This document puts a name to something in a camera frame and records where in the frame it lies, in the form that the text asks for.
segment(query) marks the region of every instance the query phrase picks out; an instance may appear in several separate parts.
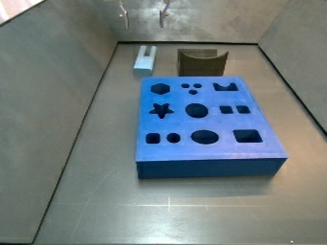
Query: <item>gray floor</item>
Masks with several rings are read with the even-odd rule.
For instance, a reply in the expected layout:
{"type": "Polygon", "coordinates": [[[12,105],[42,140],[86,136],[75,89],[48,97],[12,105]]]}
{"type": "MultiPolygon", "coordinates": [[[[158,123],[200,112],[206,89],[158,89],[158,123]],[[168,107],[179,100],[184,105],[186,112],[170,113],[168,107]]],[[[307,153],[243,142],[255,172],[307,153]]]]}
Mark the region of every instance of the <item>gray floor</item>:
{"type": "Polygon", "coordinates": [[[36,243],[327,243],[327,141],[257,46],[158,45],[154,76],[176,76],[178,48],[230,51],[289,153],[277,176],[138,180],[139,45],[110,64],[36,243]]]}

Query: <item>star-shaped hole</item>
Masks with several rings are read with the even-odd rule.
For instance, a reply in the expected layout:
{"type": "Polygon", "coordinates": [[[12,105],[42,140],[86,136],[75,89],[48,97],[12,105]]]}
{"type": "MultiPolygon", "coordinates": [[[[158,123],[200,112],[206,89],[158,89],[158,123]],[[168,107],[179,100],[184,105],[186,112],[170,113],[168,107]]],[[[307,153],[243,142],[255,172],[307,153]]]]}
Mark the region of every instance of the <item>star-shaped hole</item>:
{"type": "Polygon", "coordinates": [[[168,108],[170,104],[156,104],[154,103],[154,110],[150,111],[150,114],[158,114],[159,118],[163,119],[167,114],[172,114],[174,111],[168,108]]]}

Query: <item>shape sorter board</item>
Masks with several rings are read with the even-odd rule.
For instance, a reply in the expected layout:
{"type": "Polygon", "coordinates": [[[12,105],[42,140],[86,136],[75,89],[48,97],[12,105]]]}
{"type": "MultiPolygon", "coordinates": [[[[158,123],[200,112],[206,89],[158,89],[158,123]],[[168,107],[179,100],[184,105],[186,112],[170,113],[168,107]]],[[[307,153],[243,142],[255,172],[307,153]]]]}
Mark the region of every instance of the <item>shape sorter board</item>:
{"type": "Polygon", "coordinates": [[[138,177],[274,175],[287,154],[239,77],[144,78],[138,177]]]}

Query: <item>circular hole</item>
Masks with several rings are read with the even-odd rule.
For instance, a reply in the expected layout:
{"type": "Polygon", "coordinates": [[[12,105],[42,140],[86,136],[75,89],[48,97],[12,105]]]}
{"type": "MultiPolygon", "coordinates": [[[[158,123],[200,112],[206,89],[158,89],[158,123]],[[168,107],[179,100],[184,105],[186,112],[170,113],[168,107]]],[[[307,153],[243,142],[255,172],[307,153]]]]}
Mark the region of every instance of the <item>circular hole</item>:
{"type": "Polygon", "coordinates": [[[203,145],[215,143],[219,140],[219,135],[210,130],[198,130],[191,135],[192,140],[203,145]]]}
{"type": "Polygon", "coordinates": [[[191,93],[192,95],[196,95],[196,94],[198,94],[198,91],[192,89],[192,90],[190,91],[190,93],[191,93]]]}
{"type": "Polygon", "coordinates": [[[199,84],[199,83],[196,83],[195,85],[194,85],[194,88],[200,88],[202,87],[202,85],[199,84]]]}
{"type": "Polygon", "coordinates": [[[186,111],[192,118],[200,119],[209,115],[209,108],[200,103],[192,103],[187,106],[186,111]]]}
{"type": "Polygon", "coordinates": [[[167,140],[171,143],[179,143],[180,142],[180,135],[176,134],[176,133],[171,133],[171,134],[167,135],[167,140]]]}

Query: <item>hexagonal hole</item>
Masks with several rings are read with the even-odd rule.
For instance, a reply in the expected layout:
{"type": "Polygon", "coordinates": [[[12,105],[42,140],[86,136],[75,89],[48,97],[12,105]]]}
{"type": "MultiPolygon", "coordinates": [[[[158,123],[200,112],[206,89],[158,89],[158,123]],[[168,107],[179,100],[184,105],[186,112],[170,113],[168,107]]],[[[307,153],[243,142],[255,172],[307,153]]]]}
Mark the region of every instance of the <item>hexagonal hole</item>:
{"type": "Polygon", "coordinates": [[[163,95],[170,92],[170,86],[164,83],[159,83],[151,86],[151,92],[163,95]]]}

